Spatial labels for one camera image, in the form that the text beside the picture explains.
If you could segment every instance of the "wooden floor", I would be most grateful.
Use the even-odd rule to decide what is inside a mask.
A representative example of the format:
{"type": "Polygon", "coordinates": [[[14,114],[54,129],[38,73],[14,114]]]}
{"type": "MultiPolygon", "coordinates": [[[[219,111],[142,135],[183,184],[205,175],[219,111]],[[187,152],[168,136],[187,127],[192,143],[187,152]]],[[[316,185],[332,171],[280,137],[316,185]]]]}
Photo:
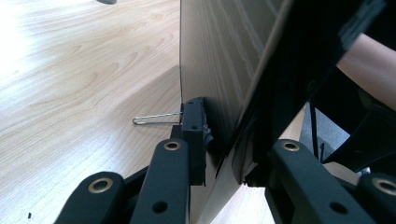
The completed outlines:
{"type": "Polygon", "coordinates": [[[0,27],[0,223],[53,223],[81,180],[131,175],[169,136],[131,119],[179,110],[179,1],[1,1],[0,27]]]}

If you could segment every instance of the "skin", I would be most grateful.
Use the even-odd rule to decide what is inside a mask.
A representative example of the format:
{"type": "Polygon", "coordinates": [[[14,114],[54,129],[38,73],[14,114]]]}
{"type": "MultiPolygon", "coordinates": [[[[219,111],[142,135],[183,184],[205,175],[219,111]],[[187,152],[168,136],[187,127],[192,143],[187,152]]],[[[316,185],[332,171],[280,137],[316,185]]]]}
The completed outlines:
{"type": "Polygon", "coordinates": [[[396,51],[361,34],[337,67],[376,100],[396,110],[396,51]]]}

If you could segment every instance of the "wood grain surface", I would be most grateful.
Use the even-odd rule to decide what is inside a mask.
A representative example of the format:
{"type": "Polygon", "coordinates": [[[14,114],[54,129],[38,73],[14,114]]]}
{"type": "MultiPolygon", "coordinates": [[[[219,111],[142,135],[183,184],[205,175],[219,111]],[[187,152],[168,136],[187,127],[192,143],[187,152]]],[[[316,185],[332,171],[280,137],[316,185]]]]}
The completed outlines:
{"type": "MultiPolygon", "coordinates": [[[[260,59],[271,47],[268,46],[268,40],[276,20],[284,17],[279,13],[283,2],[182,1],[182,101],[205,97],[205,112],[209,127],[219,144],[216,150],[220,155],[231,149],[235,140],[233,137],[243,106],[248,104],[248,95],[256,85],[253,80],[260,71],[260,59]]],[[[233,176],[224,183],[219,183],[220,177],[215,180],[219,164],[212,161],[219,160],[206,162],[206,188],[191,188],[192,222],[206,223],[211,220],[238,187],[232,183],[235,181],[233,176]]],[[[221,169],[228,169],[227,164],[225,161],[221,169]]]]}
{"type": "Polygon", "coordinates": [[[168,138],[131,119],[179,110],[179,1],[1,1],[0,24],[0,223],[52,223],[85,177],[129,176],[168,138]]]}

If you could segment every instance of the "metal paper clip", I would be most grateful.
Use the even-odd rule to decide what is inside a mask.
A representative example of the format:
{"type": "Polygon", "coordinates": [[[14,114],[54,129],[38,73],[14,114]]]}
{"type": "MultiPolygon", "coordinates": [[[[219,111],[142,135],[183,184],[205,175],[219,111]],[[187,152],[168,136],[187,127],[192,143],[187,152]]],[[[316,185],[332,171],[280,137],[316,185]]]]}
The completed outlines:
{"type": "Polygon", "coordinates": [[[179,122],[174,122],[174,121],[137,121],[138,119],[155,119],[155,118],[160,118],[160,117],[168,117],[168,116],[174,116],[174,115],[180,115],[183,114],[183,112],[176,112],[176,113],[171,113],[171,114],[161,114],[161,115],[151,115],[151,116],[144,116],[144,117],[136,117],[132,119],[132,123],[134,125],[147,125],[147,124],[179,124],[179,122]]]}

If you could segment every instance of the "hole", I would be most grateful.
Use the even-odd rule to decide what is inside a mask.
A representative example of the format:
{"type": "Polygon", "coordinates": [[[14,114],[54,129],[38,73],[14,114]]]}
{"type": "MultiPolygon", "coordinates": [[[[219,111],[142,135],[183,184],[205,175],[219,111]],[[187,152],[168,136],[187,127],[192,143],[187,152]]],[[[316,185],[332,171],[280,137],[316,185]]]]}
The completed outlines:
{"type": "Polygon", "coordinates": [[[180,148],[180,144],[178,142],[168,142],[163,147],[167,150],[178,150],[180,148]]]}
{"type": "Polygon", "coordinates": [[[102,193],[113,186],[113,180],[109,177],[102,177],[91,182],[88,191],[91,193],[102,193]]]}
{"type": "Polygon", "coordinates": [[[373,178],[373,184],[382,192],[396,196],[396,184],[392,181],[384,178],[373,178]]]}
{"type": "Polygon", "coordinates": [[[176,143],[169,143],[167,146],[170,147],[170,148],[175,148],[175,147],[177,147],[177,144],[176,143]]]}
{"type": "Polygon", "coordinates": [[[292,143],[287,143],[287,144],[285,144],[285,147],[288,147],[288,148],[290,148],[290,149],[295,149],[295,148],[297,148],[297,146],[294,145],[294,144],[292,144],[292,143]]]}
{"type": "Polygon", "coordinates": [[[298,151],[300,150],[300,147],[295,145],[294,143],[291,142],[285,142],[282,144],[282,147],[285,148],[288,151],[298,151]]]}
{"type": "Polygon", "coordinates": [[[157,202],[152,205],[152,211],[155,213],[163,213],[166,209],[168,209],[168,204],[165,202],[157,202]]]}
{"type": "Polygon", "coordinates": [[[379,185],[384,189],[396,191],[396,187],[394,185],[391,185],[390,183],[382,182],[379,185]]]}
{"type": "Polygon", "coordinates": [[[105,189],[107,187],[108,182],[105,180],[101,180],[93,185],[93,188],[96,190],[105,189]]]}
{"type": "Polygon", "coordinates": [[[347,214],[347,209],[340,203],[330,203],[330,208],[339,214],[347,214]]]}

